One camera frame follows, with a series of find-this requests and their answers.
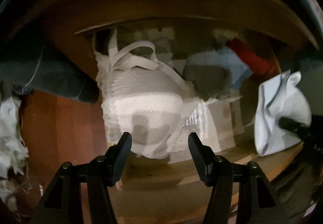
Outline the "wooden open drawer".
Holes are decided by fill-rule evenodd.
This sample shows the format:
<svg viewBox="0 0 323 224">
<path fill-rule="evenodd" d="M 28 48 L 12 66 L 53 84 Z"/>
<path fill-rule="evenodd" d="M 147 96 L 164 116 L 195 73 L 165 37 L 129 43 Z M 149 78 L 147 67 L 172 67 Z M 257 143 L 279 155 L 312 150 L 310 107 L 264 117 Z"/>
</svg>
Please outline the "wooden open drawer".
<svg viewBox="0 0 323 224">
<path fill-rule="evenodd" d="M 239 223 L 288 223 L 282 203 L 255 162 L 230 163 L 194 131 L 181 139 L 187 120 L 202 103 L 194 85 L 158 59 L 153 42 L 119 48 L 117 38 L 117 29 L 91 38 L 107 141 L 116 144 L 129 133 L 131 152 L 149 159 L 189 152 L 200 180 L 212 188 L 205 221 L 228 218 L 233 183 L 238 182 Z"/>
</svg>

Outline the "light blue grey underwear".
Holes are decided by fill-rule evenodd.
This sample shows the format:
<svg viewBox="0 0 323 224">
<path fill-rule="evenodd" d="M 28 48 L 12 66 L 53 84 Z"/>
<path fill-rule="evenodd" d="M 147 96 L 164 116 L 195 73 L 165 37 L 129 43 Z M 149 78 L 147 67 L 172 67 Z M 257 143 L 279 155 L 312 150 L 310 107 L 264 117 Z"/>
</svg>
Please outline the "light blue grey underwear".
<svg viewBox="0 0 323 224">
<path fill-rule="evenodd" d="M 280 118 L 311 124 L 310 105 L 297 88 L 301 78 L 299 71 L 289 70 L 259 85 L 254 136 L 260 156 L 281 152 L 301 141 L 294 133 L 280 128 Z"/>
</svg>

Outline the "white floral crumpled fabric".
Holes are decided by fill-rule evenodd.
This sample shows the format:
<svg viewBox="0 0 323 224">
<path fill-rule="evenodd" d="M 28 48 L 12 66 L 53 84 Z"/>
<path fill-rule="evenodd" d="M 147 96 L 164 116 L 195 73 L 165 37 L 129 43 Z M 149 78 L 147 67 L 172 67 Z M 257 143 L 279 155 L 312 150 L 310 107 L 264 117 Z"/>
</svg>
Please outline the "white floral crumpled fabric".
<svg viewBox="0 0 323 224">
<path fill-rule="evenodd" d="M 16 180 L 9 178 L 25 174 L 28 149 L 21 137 L 19 109 L 21 100 L 10 96 L 1 101 L 1 200 L 14 212 L 17 210 L 14 192 L 19 189 Z"/>
</svg>

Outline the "white lace bra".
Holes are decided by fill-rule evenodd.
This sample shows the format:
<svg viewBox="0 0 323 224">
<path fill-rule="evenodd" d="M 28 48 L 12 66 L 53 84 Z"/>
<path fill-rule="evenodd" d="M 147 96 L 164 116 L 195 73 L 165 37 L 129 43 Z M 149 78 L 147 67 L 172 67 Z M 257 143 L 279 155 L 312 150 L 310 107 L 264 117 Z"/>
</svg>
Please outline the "white lace bra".
<svg viewBox="0 0 323 224">
<path fill-rule="evenodd" d="M 106 140 L 116 144 L 128 132 L 133 153 L 166 158 L 200 101 L 193 84 L 161 62 L 150 41 L 119 49 L 114 29 L 107 50 L 95 52 Z"/>
</svg>

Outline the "blue checked cloth cover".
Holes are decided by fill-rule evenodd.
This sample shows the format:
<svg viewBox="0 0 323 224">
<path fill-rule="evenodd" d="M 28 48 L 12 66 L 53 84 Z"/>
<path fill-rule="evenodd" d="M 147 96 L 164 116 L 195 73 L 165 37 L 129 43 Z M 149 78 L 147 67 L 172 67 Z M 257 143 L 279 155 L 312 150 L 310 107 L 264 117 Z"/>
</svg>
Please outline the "blue checked cloth cover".
<svg viewBox="0 0 323 224">
<path fill-rule="evenodd" d="M 49 35 L 29 21 L 42 0 L 3 0 L 1 3 L 1 79 L 73 100 L 94 103 L 99 97 L 95 81 L 61 52 Z M 304 23 L 322 48 L 322 5 L 316 0 L 280 0 Z M 193 19 L 159 17 L 155 19 Z M 198 19 L 207 23 L 223 23 Z M 89 29 L 84 37 L 109 25 Z"/>
</svg>

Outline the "red garment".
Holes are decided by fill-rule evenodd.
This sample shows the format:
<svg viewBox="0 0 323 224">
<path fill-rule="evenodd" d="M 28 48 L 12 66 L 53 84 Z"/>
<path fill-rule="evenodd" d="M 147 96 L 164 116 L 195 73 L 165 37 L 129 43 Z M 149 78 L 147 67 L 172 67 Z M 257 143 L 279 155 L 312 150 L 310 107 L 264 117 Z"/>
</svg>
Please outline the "red garment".
<svg viewBox="0 0 323 224">
<path fill-rule="evenodd" d="M 253 74 L 263 79 L 271 79 L 280 74 L 274 58 L 263 58 L 246 43 L 237 38 L 226 42 L 226 45 L 250 68 Z"/>
</svg>

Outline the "blue folded garment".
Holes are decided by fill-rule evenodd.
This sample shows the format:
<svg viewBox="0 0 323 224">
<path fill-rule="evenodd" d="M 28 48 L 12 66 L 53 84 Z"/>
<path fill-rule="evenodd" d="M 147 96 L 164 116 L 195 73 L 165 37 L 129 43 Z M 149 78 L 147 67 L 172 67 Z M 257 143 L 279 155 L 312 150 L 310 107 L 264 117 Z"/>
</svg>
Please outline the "blue folded garment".
<svg viewBox="0 0 323 224">
<path fill-rule="evenodd" d="M 248 65 L 226 46 L 191 54 L 183 69 L 183 77 L 193 83 L 204 101 L 224 98 L 230 89 L 239 90 L 242 82 L 251 75 Z"/>
</svg>

